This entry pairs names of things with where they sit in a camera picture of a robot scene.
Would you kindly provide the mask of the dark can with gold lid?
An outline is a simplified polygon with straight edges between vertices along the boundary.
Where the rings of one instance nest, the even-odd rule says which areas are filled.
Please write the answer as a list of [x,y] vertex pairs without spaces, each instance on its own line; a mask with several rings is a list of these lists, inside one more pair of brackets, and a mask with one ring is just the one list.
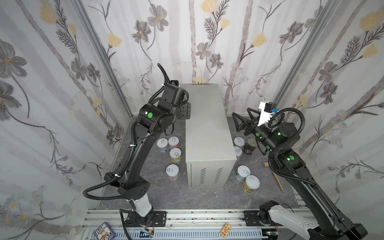
[[244,153],[246,155],[252,155],[257,148],[257,140],[255,138],[249,138],[244,146]]

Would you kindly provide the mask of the green orange label can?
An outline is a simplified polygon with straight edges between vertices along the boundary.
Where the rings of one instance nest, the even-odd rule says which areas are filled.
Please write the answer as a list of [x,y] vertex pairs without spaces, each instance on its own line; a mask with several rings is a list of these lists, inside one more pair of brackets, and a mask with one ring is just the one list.
[[257,190],[260,187],[260,185],[261,185],[260,180],[256,176],[249,175],[243,181],[243,190],[246,193],[251,194],[255,190]]

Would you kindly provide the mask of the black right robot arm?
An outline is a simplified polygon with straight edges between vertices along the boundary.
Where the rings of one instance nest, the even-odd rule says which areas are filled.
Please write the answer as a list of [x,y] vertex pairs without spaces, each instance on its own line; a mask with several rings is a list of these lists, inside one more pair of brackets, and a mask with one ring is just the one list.
[[367,229],[351,221],[327,196],[313,178],[302,158],[292,149],[305,127],[305,116],[295,108],[285,108],[273,114],[267,123],[258,126],[261,111],[247,109],[250,118],[237,113],[232,117],[237,132],[254,135],[257,143],[267,150],[270,169],[285,178],[302,197],[316,221],[290,212],[275,201],[260,206],[259,221],[268,225],[276,223],[296,233],[305,240],[362,240]]

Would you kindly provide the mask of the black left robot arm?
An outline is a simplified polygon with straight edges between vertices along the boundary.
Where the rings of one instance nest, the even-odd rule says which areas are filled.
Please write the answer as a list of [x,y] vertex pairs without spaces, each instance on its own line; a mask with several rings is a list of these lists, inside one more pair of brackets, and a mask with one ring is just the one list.
[[84,197],[91,200],[127,200],[134,212],[130,221],[141,226],[148,226],[154,220],[154,208],[147,195],[150,183],[140,176],[145,160],[168,127],[173,127],[177,120],[191,117],[189,93],[179,87],[178,81],[170,80],[161,64],[158,67],[163,73],[164,83],[140,109],[133,122],[130,147],[121,163],[114,171],[105,174],[103,183],[83,192]]

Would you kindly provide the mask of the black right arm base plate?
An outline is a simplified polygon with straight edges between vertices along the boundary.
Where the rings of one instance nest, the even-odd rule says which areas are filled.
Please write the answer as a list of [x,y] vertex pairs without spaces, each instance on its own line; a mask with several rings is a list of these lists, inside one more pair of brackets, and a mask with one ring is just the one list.
[[270,226],[271,220],[266,211],[244,211],[244,222],[247,227]]

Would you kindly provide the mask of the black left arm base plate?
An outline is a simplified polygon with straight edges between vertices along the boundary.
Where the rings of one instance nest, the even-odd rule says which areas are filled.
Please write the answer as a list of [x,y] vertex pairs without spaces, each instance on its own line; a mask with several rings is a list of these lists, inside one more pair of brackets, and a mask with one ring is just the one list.
[[149,212],[146,217],[141,217],[134,211],[128,211],[124,218],[126,227],[165,227],[167,221],[166,211]]

